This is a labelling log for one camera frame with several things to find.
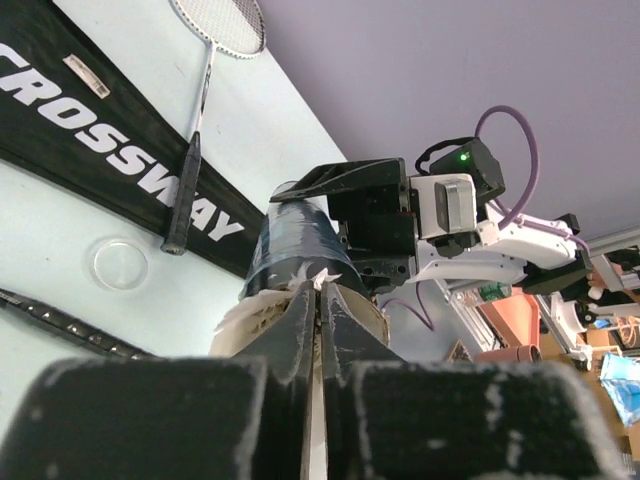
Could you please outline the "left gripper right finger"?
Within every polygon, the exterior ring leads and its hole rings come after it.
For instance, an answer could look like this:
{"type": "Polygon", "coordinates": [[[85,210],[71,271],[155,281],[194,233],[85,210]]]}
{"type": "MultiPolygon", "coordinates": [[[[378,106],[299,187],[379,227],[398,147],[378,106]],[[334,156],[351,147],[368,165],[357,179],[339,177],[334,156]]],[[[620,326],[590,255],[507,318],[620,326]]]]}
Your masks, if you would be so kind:
{"type": "Polygon", "coordinates": [[[557,362],[401,359],[321,293],[332,479],[623,479],[599,405],[557,362]]]}

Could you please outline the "black shuttlecock tube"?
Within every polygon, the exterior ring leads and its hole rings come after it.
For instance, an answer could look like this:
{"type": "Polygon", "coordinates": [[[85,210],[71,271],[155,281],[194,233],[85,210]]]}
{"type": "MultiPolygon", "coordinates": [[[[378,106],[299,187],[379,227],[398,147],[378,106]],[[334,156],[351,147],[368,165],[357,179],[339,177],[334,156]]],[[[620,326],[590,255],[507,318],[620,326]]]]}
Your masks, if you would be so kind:
{"type": "Polygon", "coordinates": [[[311,275],[326,267],[338,273],[340,278],[329,283],[339,286],[349,311],[383,345],[390,344],[389,319],[373,305],[361,276],[316,200],[268,207],[239,301],[267,288],[283,288],[305,261],[312,263],[311,275]]]}

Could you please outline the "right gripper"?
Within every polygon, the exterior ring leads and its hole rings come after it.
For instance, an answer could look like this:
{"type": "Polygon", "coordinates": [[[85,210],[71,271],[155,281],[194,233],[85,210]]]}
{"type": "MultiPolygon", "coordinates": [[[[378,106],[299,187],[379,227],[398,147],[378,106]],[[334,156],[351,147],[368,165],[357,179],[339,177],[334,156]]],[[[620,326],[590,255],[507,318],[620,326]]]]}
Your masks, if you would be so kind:
{"type": "Polygon", "coordinates": [[[415,254],[414,216],[402,158],[325,164],[271,203],[327,196],[339,239],[371,295],[392,291],[410,272],[415,254]]]}

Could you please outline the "clear tube lid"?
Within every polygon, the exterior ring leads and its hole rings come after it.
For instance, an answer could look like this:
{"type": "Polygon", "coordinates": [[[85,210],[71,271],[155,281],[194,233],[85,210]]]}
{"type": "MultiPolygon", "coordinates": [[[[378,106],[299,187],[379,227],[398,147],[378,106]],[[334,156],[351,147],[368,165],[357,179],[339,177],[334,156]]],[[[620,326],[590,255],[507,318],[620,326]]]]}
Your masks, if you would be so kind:
{"type": "Polygon", "coordinates": [[[109,239],[95,248],[90,267],[95,280],[105,288],[128,291],[144,283],[149,265],[145,253],[136,244],[109,239]]]}

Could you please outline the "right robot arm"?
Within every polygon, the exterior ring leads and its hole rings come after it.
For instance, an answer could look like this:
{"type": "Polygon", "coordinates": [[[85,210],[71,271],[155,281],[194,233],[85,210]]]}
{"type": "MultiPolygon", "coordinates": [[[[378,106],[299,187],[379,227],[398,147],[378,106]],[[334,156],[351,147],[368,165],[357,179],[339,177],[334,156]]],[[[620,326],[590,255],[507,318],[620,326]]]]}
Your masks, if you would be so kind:
{"type": "Polygon", "coordinates": [[[318,166],[278,188],[275,203],[325,197],[338,237],[381,308],[393,289],[439,285],[484,349],[539,340],[535,299],[590,270],[575,216],[541,220],[500,203],[499,162],[476,137],[429,148],[409,174],[400,158],[318,166]]]}

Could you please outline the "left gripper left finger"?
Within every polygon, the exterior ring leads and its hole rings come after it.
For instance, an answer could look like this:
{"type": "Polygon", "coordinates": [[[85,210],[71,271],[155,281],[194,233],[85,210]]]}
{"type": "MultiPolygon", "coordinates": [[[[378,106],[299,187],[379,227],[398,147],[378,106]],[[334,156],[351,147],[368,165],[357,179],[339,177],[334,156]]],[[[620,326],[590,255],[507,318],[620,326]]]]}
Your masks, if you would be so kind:
{"type": "Polygon", "coordinates": [[[5,479],[305,479],[316,296],[230,358],[60,360],[1,444],[5,479]]]}

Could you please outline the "white shuttlecock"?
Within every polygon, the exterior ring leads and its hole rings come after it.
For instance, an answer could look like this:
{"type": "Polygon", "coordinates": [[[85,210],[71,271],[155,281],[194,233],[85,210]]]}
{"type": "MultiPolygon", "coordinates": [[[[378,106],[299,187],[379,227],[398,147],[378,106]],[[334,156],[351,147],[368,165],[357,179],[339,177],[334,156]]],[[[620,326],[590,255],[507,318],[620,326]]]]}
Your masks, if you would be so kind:
{"type": "MultiPolygon", "coordinates": [[[[340,278],[338,273],[331,272],[328,267],[311,275],[309,273],[311,266],[310,261],[303,262],[283,288],[279,290],[264,289],[255,296],[240,300],[237,305],[229,309],[213,332],[209,354],[231,357],[239,353],[250,341],[256,339],[280,318],[293,298],[294,292],[303,282],[311,281],[313,288],[319,291],[324,284],[340,278]]],[[[316,480],[326,479],[328,477],[328,460],[322,361],[319,345],[314,346],[308,418],[311,420],[309,460],[307,461],[308,477],[316,480]]]]}

